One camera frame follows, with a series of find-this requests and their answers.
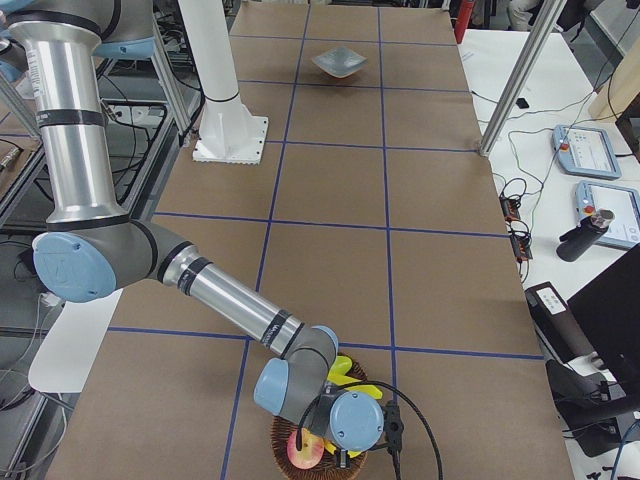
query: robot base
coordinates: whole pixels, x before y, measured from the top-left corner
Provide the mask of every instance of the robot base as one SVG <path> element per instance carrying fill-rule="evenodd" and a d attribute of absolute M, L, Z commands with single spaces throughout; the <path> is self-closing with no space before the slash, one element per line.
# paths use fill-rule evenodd
<path fill-rule="evenodd" d="M 195 161 L 260 163 L 269 119 L 252 116 L 240 99 L 236 100 L 235 105 L 228 105 L 230 109 L 207 102 L 193 152 Z"/>

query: black band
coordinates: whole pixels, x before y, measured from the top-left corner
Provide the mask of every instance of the black band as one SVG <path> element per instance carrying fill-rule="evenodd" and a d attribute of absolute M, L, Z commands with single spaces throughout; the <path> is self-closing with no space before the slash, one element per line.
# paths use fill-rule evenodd
<path fill-rule="evenodd" d="M 111 21 L 109 22 L 109 25 L 107 25 L 107 28 L 104 29 L 104 31 L 100 34 L 100 38 L 102 40 L 106 40 L 107 38 L 109 38 L 109 35 L 111 35 L 116 27 L 118 26 L 118 22 L 120 22 L 120 14 L 122 13 L 122 0 L 113 0 L 113 13 L 111 14 Z"/>
<path fill-rule="evenodd" d="M 20 22 L 66 23 L 100 35 L 100 27 L 97 23 L 77 15 L 71 15 L 70 13 L 49 12 L 47 10 L 23 10 L 19 13 L 12 13 L 7 17 L 7 23 L 9 25 Z"/>
<path fill-rule="evenodd" d="M 287 346 L 284 347 L 284 350 L 282 351 L 282 353 L 280 354 L 280 358 L 284 359 L 285 356 L 287 355 L 287 352 L 289 351 L 289 348 L 291 348 L 291 345 L 293 345 L 293 342 L 295 341 L 296 337 L 298 336 L 298 334 L 302 331 L 302 327 L 304 327 L 304 322 L 300 324 L 300 326 L 298 327 L 298 329 L 295 331 L 295 333 L 291 336 L 291 339 L 289 340 L 289 343 L 287 343 Z"/>
<path fill-rule="evenodd" d="M 236 92 L 236 94 L 233 97 L 229 97 L 225 100 L 216 100 L 215 98 L 209 98 L 206 95 L 204 96 L 204 98 L 206 98 L 207 100 L 209 100 L 210 102 L 216 102 L 216 103 L 226 103 L 226 102 L 230 102 L 231 100 L 233 100 L 234 98 L 236 98 L 238 95 L 240 95 L 240 90 L 238 90 Z"/>
<path fill-rule="evenodd" d="M 193 243 L 191 242 L 187 242 L 184 241 L 181 244 L 175 246 L 170 252 L 169 255 L 167 255 L 165 257 L 165 259 L 162 261 L 162 263 L 160 264 L 160 268 L 158 268 L 158 275 L 156 276 L 156 278 L 158 279 L 158 281 L 160 283 L 162 283 L 162 280 L 164 279 L 164 274 L 167 272 L 167 268 L 169 268 L 169 265 L 171 265 L 171 262 L 173 262 L 173 259 L 176 258 L 176 256 L 185 248 L 190 247 L 191 245 L 193 245 Z"/>
<path fill-rule="evenodd" d="M 153 233 L 151 233 L 151 230 L 149 230 L 145 224 L 140 223 L 137 220 L 131 220 L 131 224 L 134 227 L 138 227 L 144 236 L 147 237 L 149 246 L 151 247 L 151 268 L 149 268 L 149 272 L 147 272 L 148 277 L 155 270 L 156 265 L 158 264 L 158 244 L 156 243 L 156 238 L 153 236 Z"/>
<path fill-rule="evenodd" d="M 36 114 L 36 121 L 40 128 L 54 125 L 106 125 L 104 115 L 91 110 L 41 110 Z"/>
<path fill-rule="evenodd" d="M 193 281 L 196 279 L 198 274 L 202 271 L 204 267 L 213 263 L 211 260 L 208 260 L 204 257 L 200 257 L 195 259 L 191 264 L 186 268 L 182 275 L 180 275 L 180 279 L 178 280 L 178 290 L 180 290 L 185 295 L 191 294 L 191 285 L 193 285 Z"/>
<path fill-rule="evenodd" d="M 117 217 L 96 218 L 93 220 L 78 220 L 76 222 L 56 222 L 47 223 L 49 232 L 70 232 L 71 230 L 89 230 L 91 228 L 110 227 L 111 225 L 121 225 L 129 221 L 129 214 L 118 215 Z"/>
<path fill-rule="evenodd" d="M 286 322 L 287 318 L 289 318 L 290 316 L 291 314 L 286 310 L 280 310 L 276 314 L 276 316 L 273 317 L 273 320 L 271 320 L 271 323 L 262 334 L 260 343 L 267 348 L 271 348 L 271 344 L 273 343 L 275 338 L 278 336 L 278 333 L 280 333 L 280 330 L 282 329 L 284 322 Z"/>

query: white desk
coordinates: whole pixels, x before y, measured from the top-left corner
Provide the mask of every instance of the white desk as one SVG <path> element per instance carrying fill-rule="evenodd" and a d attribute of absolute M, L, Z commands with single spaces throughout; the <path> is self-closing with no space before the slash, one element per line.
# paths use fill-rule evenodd
<path fill-rule="evenodd" d="M 468 31 L 464 43 L 460 46 L 460 54 L 469 88 L 489 99 L 498 100 L 527 35 L 527 33 L 516 32 Z M 525 97 L 531 106 L 528 111 L 537 111 L 563 108 L 585 98 L 591 91 L 591 84 L 567 44 L 559 34 L 553 34 L 521 96 Z M 576 119 L 587 119 L 589 118 L 587 107 L 591 100 L 592 97 L 588 99 L 582 110 L 581 104 L 578 104 L 562 112 L 525 115 L 519 119 L 509 120 L 489 158 L 493 171 L 503 175 L 507 180 L 513 177 L 525 177 L 529 184 L 528 190 L 536 191 L 539 184 L 516 167 L 516 160 L 507 139 L 508 132 L 536 131 L 542 128 L 553 128 L 561 123 L 571 124 Z M 474 96 L 474 106 L 479 120 L 489 120 L 495 107 L 493 103 L 477 96 Z M 512 116 L 520 115 L 524 111 L 526 110 L 515 107 Z M 598 123 L 597 126 L 607 128 L 616 154 L 630 153 L 614 124 Z M 481 121 L 480 127 L 484 130 L 486 123 Z M 551 131 L 537 135 L 514 135 L 513 139 L 522 167 L 539 178 L 544 178 L 553 158 Z M 612 183 L 640 189 L 640 165 L 636 159 L 628 157 L 621 158 L 619 161 L 623 176 Z M 530 262 L 530 272 L 524 288 L 551 281 L 561 295 L 569 298 L 624 253 L 621 250 L 594 246 L 573 263 L 564 262 L 556 255 L 558 237 L 577 224 L 574 193 L 576 185 L 583 179 L 583 177 L 564 174 L 557 164 L 551 167 L 542 198 L 535 210 L 533 260 Z M 498 191 L 502 189 L 502 184 L 502 180 L 496 179 Z M 531 225 L 531 211 L 535 200 L 535 197 L 525 197 L 520 209 L 523 220 L 529 225 Z M 584 374 L 593 373 L 589 370 L 586 361 L 577 360 L 576 369 Z M 572 440 L 567 441 L 567 450 L 576 479 L 584 479 L 592 472 L 602 473 L 601 467 L 603 465 L 610 467 L 615 458 L 615 451 L 593 459 L 588 458 Z M 625 447 L 618 474 L 640 476 L 640 444 L 635 443 Z M 604 473 L 602 478 L 608 480 L 608 475 Z"/>

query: computer monitor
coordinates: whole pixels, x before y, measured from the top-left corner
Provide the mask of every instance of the computer monitor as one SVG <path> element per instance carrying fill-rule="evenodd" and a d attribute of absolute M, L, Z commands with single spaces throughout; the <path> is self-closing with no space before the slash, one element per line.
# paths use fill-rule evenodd
<path fill-rule="evenodd" d="M 625 393 L 640 394 L 640 245 L 567 303 Z"/>

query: white column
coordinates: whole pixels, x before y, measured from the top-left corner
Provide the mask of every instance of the white column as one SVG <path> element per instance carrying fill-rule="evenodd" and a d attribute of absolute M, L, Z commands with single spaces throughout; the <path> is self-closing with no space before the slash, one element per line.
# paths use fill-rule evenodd
<path fill-rule="evenodd" d="M 207 97 L 193 159 L 259 163 L 268 119 L 252 116 L 240 99 L 222 1 L 179 4 Z"/>

